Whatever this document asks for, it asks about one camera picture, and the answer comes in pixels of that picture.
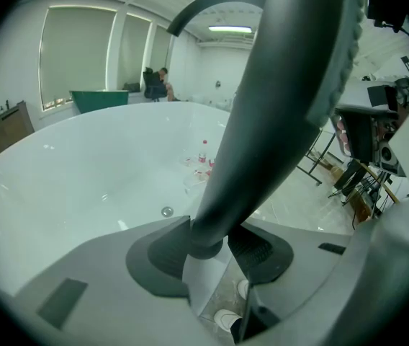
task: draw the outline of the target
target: bottle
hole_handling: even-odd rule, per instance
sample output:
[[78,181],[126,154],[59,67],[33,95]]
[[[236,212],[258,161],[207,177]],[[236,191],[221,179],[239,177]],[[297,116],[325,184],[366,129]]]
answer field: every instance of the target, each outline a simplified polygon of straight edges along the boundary
[[198,154],[198,162],[205,163],[206,162],[206,149],[207,149],[207,141],[203,140],[202,147]]
[[179,158],[179,163],[186,167],[193,167],[197,162],[197,158],[194,158],[192,156],[184,156]]
[[209,174],[204,172],[202,168],[196,169],[184,179],[185,193],[190,198],[195,198],[205,191],[206,182],[209,178]]

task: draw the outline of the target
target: gray panel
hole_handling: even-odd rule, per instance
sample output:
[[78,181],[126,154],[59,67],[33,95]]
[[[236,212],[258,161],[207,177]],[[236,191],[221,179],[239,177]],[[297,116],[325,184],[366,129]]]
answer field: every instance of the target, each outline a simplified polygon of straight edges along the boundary
[[37,314],[53,327],[60,329],[87,286],[88,283],[66,278],[38,309]]
[[387,94],[385,93],[385,86],[368,87],[368,96],[372,107],[387,105]]
[[292,264],[281,277],[273,283],[254,287],[260,303],[265,304],[280,320],[289,316],[313,295],[341,260],[340,255],[318,247],[323,242],[347,247],[351,240],[350,236],[305,231],[278,224],[261,224],[252,218],[247,222],[282,237],[294,250]]
[[[297,273],[291,273],[292,275],[289,277],[283,276],[273,284],[260,285],[254,288],[259,302],[270,304],[269,309],[273,309],[274,313],[283,318],[284,321],[254,337],[248,344],[260,346],[320,345],[327,333],[333,328],[338,315],[354,290],[367,257],[373,228],[374,222],[360,224],[342,256],[326,252],[338,257],[339,261],[331,268],[331,272],[323,276],[323,280],[317,283],[317,287],[310,295],[307,295],[308,284],[303,282],[306,278],[298,277],[295,280],[294,276],[297,276]],[[315,260],[303,269],[307,272],[315,270],[314,264]],[[298,288],[295,288],[294,292],[288,293],[284,288],[286,282],[297,283]],[[298,296],[300,291],[307,295],[307,298],[301,304],[296,304],[296,301],[289,297]]]
[[173,223],[164,219],[92,239],[28,283],[14,299],[28,322],[65,278],[88,283],[61,331],[49,331],[44,343],[64,335],[96,345],[217,345],[199,323],[186,299],[161,298],[130,276],[125,257],[140,237]]

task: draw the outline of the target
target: white bathtub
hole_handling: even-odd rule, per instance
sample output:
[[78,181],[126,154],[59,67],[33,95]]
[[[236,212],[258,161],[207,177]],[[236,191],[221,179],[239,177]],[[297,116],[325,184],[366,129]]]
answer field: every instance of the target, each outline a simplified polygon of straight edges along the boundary
[[0,290],[15,295],[83,242],[196,214],[182,156],[217,153],[229,113],[192,103],[127,105],[57,123],[0,154]]

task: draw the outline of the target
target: wall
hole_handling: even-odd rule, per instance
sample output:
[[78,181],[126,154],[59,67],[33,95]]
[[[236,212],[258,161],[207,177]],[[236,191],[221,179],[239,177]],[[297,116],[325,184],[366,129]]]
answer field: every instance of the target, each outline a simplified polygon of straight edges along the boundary
[[158,25],[153,38],[152,55],[150,57],[150,67],[154,71],[159,71],[166,65],[170,42],[171,34],[166,31],[166,28]]
[[150,22],[132,15],[126,16],[120,46],[117,89],[125,83],[140,82],[145,44]]
[[[249,53],[249,50],[232,48],[202,48],[199,93],[213,102],[232,99],[241,82]],[[218,89],[216,81],[221,84]]]
[[[39,52],[46,12],[49,6],[68,5],[100,6],[116,10],[123,7],[122,2],[114,0],[29,0],[16,6],[0,27],[0,106],[4,107],[7,99],[11,105],[25,100],[35,131],[78,114],[78,110],[72,104],[43,112],[39,88]],[[129,6],[127,12],[157,21],[164,26],[168,25],[166,20],[136,7]],[[191,49],[193,45],[196,46],[194,39],[183,32],[177,42],[179,47],[174,50],[171,59],[175,63],[173,67],[180,73],[174,74],[171,71],[174,85],[183,89],[180,92],[184,95],[189,88],[186,83],[194,78],[188,73],[193,72],[191,65],[194,61],[179,61],[175,56],[184,58],[184,53],[199,50],[197,46]],[[118,57],[120,47],[114,50],[117,51]],[[188,63],[188,71],[181,70],[181,62]],[[107,67],[107,73],[113,74],[116,83],[118,61],[113,63],[116,68]],[[133,96],[134,102],[143,101],[138,97],[138,95]]]
[[68,99],[70,89],[105,89],[107,49],[115,14],[113,10],[74,6],[48,10],[40,46],[44,104]]
[[174,88],[177,99],[190,100],[192,95],[197,93],[201,63],[202,50],[197,45],[197,39],[182,32],[174,42],[167,78]]

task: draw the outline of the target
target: ceiling light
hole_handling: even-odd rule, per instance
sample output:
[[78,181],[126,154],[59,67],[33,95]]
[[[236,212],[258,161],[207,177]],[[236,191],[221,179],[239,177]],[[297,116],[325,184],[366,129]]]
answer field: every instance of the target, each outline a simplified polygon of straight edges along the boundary
[[252,33],[251,27],[240,27],[240,26],[210,26],[210,31],[213,32],[242,32],[242,33]]

